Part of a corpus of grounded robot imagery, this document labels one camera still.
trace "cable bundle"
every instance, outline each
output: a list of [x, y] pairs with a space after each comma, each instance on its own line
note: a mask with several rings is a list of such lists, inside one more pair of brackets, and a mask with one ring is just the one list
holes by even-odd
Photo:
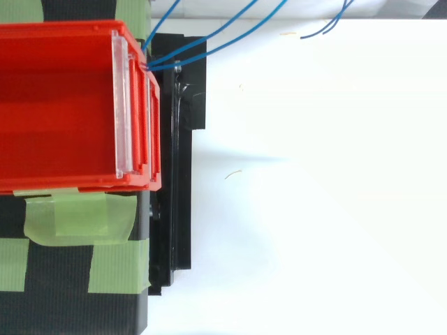
[[[148, 71], [160, 71], [160, 70], [166, 70], [169, 68], [175, 68], [178, 66], [184, 66], [190, 63], [193, 63], [195, 61], [198, 61], [200, 59], [204, 59], [208, 56], [210, 56], [211, 54], [214, 54], [236, 42], [239, 42], [240, 40], [242, 40], [243, 38], [247, 37], [248, 35], [252, 34], [253, 32], [255, 32], [256, 30], [258, 30], [259, 28], [261, 28], [265, 23], [267, 23], [270, 19], [272, 19], [272, 17], [278, 13], [278, 11], [286, 4], [288, 0], [282, 0], [281, 3], [279, 3], [279, 5], [262, 21], [260, 21], [256, 26], [254, 26], [253, 28], [251, 28], [250, 30], [248, 30], [248, 32], [242, 34], [241, 36], [231, 40], [228, 43], [225, 43], [224, 45], [221, 45], [220, 47], [217, 47], [216, 49], [213, 49], [209, 52], [206, 53], [202, 53], [199, 54], [195, 57], [191, 57], [190, 59], [186, 59], [184, 61], [180, 61], [177, 62], [175, 64], [167, 64], [167, 65], [159, 65], [161, 63], [163, 63], [164, 61], [168, 61], [169, 59], [172, 59], [173, 57], [177, 56], [178, 54], [181, 54], [182, 52], [185, 52], [189, 49], [191, 49], [192, 47], [195, 47], [201, 43], [206, 42], [207, 40], [209, 40], [210, 38], [216, 36], [217, 34], [221, 33], [224, 29], [228, 28], [232, 23], [234, 23], [234, 21], [236, 21], [237, 19], [239, 19], [245, 12], [247, 12], [256, 2], [258, 2], [258, 0], [252, 0], [247, 6], [245, 6], [238, 14], [236, 14], [231, 20], [229, 20], [227, 23], [225, 23], [221, 28], [217, 29], [214, 33], [211, 33], [208, 36], [205, 36], [203, 38], [200, 38], [199, 40], [196, 40], [192, 43], [189, 43], [188, 45], [185, 45], [184, 47], [181, 47], [178, 50], [175, 50], [174, 52], [171, 52], [170, 54], [157, 59], [155, 61], [151, 61], [148, 66], [147, 66], [147, 70]], [[143, 45], [142, 49], [143, 51], [145, 51], [147, 49], [147, 47], [149, 46], [149, 44], [151, 43], [152, 39], [154, 38], [156, 32], [159, 30], [160, 26], [165, 22], [165, 20], [169, 17], [169, 15], [174, 11], [175, 7], [177, 6], [177, 4], [180, 2], [180, 0], [176, 0], [174, 2], [174, 4], [169, 8], [169, 10], [166, 12], [166, 14], [160, 19], [160, 22], [156, 25], [156, 27], [154, 28], [154, 30], [151, 32], [151, 34], [149, 35], [149, 38], [146, 40], [145, 44]], [[344, 0], [344, 4], [343, 4], [343, 8], [340, 11], [340, 13], [334, 17], [332, 19], [331, 22], [329, 22], [324, 28], [322, 28], [320, 31], [317, 31], [316, 33], [313, 33], [312, 35], [308, 35], [308, 36], [303, 36], [301, 37], [301, 39], [304, 38], [311, 38], [313, 36], [316, 36], [320, 33], [323, 32], [323, 34], [327, 34], [329, 31], [331, 31], [332, 29], [335, 28], [335, 26], [337, 25], [338, 21], [342, 18], [345, 10], [354, 2], [354, 0], [351, 0], [349, 3], [347, 2], [347, 0]]]

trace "white surface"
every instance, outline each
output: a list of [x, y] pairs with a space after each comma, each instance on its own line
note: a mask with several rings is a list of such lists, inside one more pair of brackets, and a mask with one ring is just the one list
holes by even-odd
[[[172, 18], [229, 18], [251, 0], [182, 0]], [[280, 0], [259, 0], [244, 18], [263, 19]], [[437, 0], [356, 0], [346, 11], [347, 17], [421, 18]], [[162, 17], [174, 0], [152, 2], [152, 15]], [[343, 0], [289, 0], [277, 19], [321, 19], [333, 17]]]
[[299, 39], [322, 24], [271, 22], [208, 59], [193, 269], [150, 298], [147, 334], [447, 333], [447, 22]]

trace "red plastic bin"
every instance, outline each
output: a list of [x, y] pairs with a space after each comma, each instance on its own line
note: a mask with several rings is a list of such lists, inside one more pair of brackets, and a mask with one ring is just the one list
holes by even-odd
[[160, 189], [145, 63], [123, 22], [0, 25], [0, 193]]

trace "green masking tape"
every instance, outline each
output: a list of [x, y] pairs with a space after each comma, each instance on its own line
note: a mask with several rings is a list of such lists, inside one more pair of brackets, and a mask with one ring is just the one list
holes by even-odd
[[0, 239], [0, 291], [24, 292], [28, 247], [28, 239]]
[[43, 22], [41, 0], [0, 0], [0, 23]]
[[124, 21], [134, 38], [146, 39], [147, 18], [150, 18], [148, 0], [117, 0], [115, 19]]
[[25, 236], [42, 246], [126, 243], [137, 197], [105, 193], [53, 194], [28, 198]]
[[54, 188], [52, 190], [48, 189], [48, 190], [13, 191], [13, 194], [16, 197], [33, 197], [36, 195], [75, 194], [75, 193], [79, 193], [79, 190], [77, 188]]
[[89, 293], [139, 295], [148, 287], [148, 239], [94, 247]]

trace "blue cable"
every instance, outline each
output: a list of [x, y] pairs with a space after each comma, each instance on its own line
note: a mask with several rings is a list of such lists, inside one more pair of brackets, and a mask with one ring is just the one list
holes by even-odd
[[168, 16], [173, 12], [173, 10], [175, 9], [175, 7], [177, 7], [177, 5], [179, 4], [180, 0], [175, 0], [175, 3], [169, 8], [169, 10], [165, 13], [165, 15], [163, 15], [163, 17], [160, 19], [160, 22], [155, 26], [154, 30], [152, 30], [151, 34], [149, 35], [149, 37], [147, 38], [145, 44], [143, 45], [143, 47], [141, 48], [143, 50], [143, 52], [146, 51], [147, 47], [149, 46], [149, 44], [151, 43], [152, 39], [154, 38], [155, 34], [157, 33], [157, 31], [160, 29], [160, 26], [163, 24], [163, 22], [166, 21], [166, 19], [168, 18]]
[[333, 30], [335, 28], [335, 26], [337, 25], [338, 21], [342, 18], [344, 12], [346, 11], [346, 9], [348, 9], [348, 7], [350, 5], [352, 5], [352, 3], [354, 2], [354, 0], [351, 0], [350, 2], [348, 2], [348, 4], [346, 6], [343, 7], [342, 11], [340, 13], [338, 13], [338, 15], [336, 17], [334, 17], [327, 25], [325, 25], [321, 30], [318, 30], [316, 33], [313, 33], [312, 35], [307, 35], [307, 36], [301, 36], [301, 39], [304, 40], [306, 38], [311, 38], [314, 37], [320, 33], [323, 33], [332, 23], [335, 24], [326, 32], [324, 32], [324, 34], [328, 33], [329, 31]]
[[[344, 0], [342, 10], [344, 10], [344, 9], [346, 8], [346, 4], [347, 4], [347, 3], [348, 3], [348, 0]], [[323, 33], [323, 35], [326, 35], [329, 31], [333, 30], [333, 29], [335, 28], [335, 26], [337, 26], [338, 21], [340, 21], [340, 19], [342, 18], [342, 16], [340, 15], [340, 13], [337, 14], [336, 18], [337, 18], [337, 21], [335, 21], [335, 23], [333, 24], [333, 26], [330, 27], [328, 30], [326, 30], [326, 31]]]
[[256, 2], [258, 2], [258, 0], [253, 0], [251, 3], [249, 3], [247, 5], [247, 7], [242, 9], [238, 14], [236, 14], [235, 17], [233, 17], [231, 20], [229, 20], [227, 23], [225, 23], [221, 28], [217, 29], [214, 33], [211, 33], [210, 35], [203, 37], [200, 40], [196, 40], [192, 43], [189, 43], [188, 45], [185, 45], [184, 47], [181, 47], [180, 49], [175, 50], [174, 52], [171, 52], [170, 54], [166, 55], [163, 58], [157, 59], [155, 61], [151, 61], [149, 63], [149, 66], [154, 66], [154, 65], [163, 63], [164, 61], [167, 61], [167, 60], [173, 58], [174, 56], [177, 56], [178, 54], [181, 54], [182, 52], [185, 52], [185, 51], [191, 49], [192, 47], [195, 47], [201, 43], [204, 43], [205, 41], [209, 40], [210, 38], [215, 37], [217, 34], [221, 33], [224, 29], [228, 28], [232, 23], [234, 23], [234, 21], [236, 21], [239, 17], [241, 17], [242, 14], [247, 12]]
[[168, 65], [163, 65], [163, 66], [156, 66], [154, 68], [149, 68], [149, 71], [160, 71], [160, 70], [166, 70], [169, 68], [175, 68], [178, 66], [183, 66], [183, 65], [187, 65], [190, 63], [193, 63], [195, 61], [198, 61], [200, 59], [204, 59], [208, 56], [210, 56], [211, 54], [215, 54], [216, 52], [225, 49], [226, 47], [239, 42], [240, 40], [242, 40], [243, 38], [247, 37], [248, 35], [252, 34], [253, 32], [255, 32], [256, 30], [258, 30], [261, 26], [263, 26], [267, 21], [269, 21], [280, 9], [282, 6], [284, 6], [286, 4], [288, 0], [283, 0], [264, 20], [262, 20], [261, 22], [259, 22], [256, 26], [254, 26], [253, 28], [251, 28], [250, 30], [248, 30], [248, 32], [242, 34], [241, 36], [235, 38], [234, 40], [231, 40], [230, 42], [221, 45], [220, 47], [217, 47], [214, 50], [211, 50], [209, 52], [206, 52], [204, 54], [199, 54], [195, 57], [192, 57], [190, 59], [187, 59], [186, 61], [181, 61], [179, 63], [175, 63], [175, 64], [168, 64]]

